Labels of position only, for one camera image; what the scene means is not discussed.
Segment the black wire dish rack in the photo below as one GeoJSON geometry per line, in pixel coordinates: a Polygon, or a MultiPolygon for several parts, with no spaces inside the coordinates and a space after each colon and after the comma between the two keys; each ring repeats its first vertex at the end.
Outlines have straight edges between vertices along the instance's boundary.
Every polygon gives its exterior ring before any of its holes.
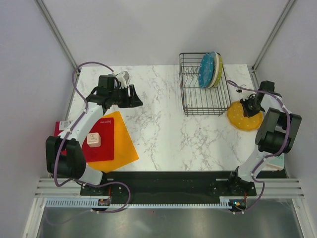
{"type": "Polygon", "coordinates": [[[179,80],[182,108],[185,115],[221,115],[231,105],[224,67],[218,84],[211,88],[199,86],[199,68],[204,53],[179,54],[179,80]]]}

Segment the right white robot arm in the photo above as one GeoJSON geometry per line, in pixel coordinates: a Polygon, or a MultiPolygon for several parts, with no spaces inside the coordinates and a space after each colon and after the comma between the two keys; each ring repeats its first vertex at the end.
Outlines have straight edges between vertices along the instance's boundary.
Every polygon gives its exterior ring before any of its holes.
{"type": "Polygon", "coordinates": [[[226,187],[232,195],[240,194],[245,185],[255,182],[272,159],[287,154],[294,144],[302,118],[290,112],[274,90],[274,82],[263,81],[258,90],[251,90],[248,98],[232,103],[227,111],[233,126],[257,131],[253,152],[230,174],[226,187]]]}

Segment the green polka dot plate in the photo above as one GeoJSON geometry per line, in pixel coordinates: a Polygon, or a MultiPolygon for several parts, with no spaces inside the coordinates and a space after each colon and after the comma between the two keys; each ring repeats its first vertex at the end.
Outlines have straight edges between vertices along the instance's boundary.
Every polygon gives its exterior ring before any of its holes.
{"type": "Polygon", "coordinates": [[[222,68],[223,68],[223,61],[222,61],[222,56],[219,53],[216,53],[215,56],[215,70],[214,70],[214,81],[213,81],[213,87],[216,87],[221,79],[222,76],[222,68]]]}

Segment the blue polka dot plate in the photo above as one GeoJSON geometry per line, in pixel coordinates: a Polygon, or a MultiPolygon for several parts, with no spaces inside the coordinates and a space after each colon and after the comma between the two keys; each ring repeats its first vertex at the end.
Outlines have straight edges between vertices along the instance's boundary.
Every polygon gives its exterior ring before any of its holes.
{"type": "Polygon", "coordinates": [[[216,52],[206,53],[201,60],[198,74],[200,88],[207,88],[212,82],[215,54],[216,52]]]}

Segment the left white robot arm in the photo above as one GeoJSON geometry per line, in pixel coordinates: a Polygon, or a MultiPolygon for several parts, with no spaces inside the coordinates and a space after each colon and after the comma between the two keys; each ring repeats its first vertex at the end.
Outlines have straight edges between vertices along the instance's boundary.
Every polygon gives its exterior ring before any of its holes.
{"type": "Polygon", "coordinates": [[[119,108],[135,108],[143,105],[133,84],[121,86],[118,76],[101,75],[98,85],[84,99],[85,107],[76,119],[58,136],[46,139],[46,165],[53,177],[67,177],[91,186],[103,195],[109,184],[103,180],[103,172],[87,165],[82,145],[95,123],[113,105],[119,108]]]}

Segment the yellow polka dot plate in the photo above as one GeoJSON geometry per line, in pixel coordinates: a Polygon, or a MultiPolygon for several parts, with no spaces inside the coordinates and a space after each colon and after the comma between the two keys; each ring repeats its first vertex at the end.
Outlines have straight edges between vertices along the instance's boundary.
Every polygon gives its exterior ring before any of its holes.
{"type": "Polygon", "coordinates": [[[229,122],[239,130],[253,131],[260,128],[263,122],[262,112],[252,117],[245,117],[243,107],[239,101],[233,102],[227,111],[229,122]]]}

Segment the blue and cream plate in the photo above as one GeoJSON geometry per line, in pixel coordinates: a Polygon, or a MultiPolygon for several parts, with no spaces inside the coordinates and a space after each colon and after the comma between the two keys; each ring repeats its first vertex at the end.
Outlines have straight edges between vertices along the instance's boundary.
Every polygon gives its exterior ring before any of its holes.
{"type": "Polygon", "coordinates": [[[218,53],[212,52],[211,55],[213,56],[213,74],[212,74],[211,81],[210,81],[207,88],[212,88],[215,85],[215,82],[216,82],[217,76],[218,76],[219,65],[220,65],[218,53]]]}

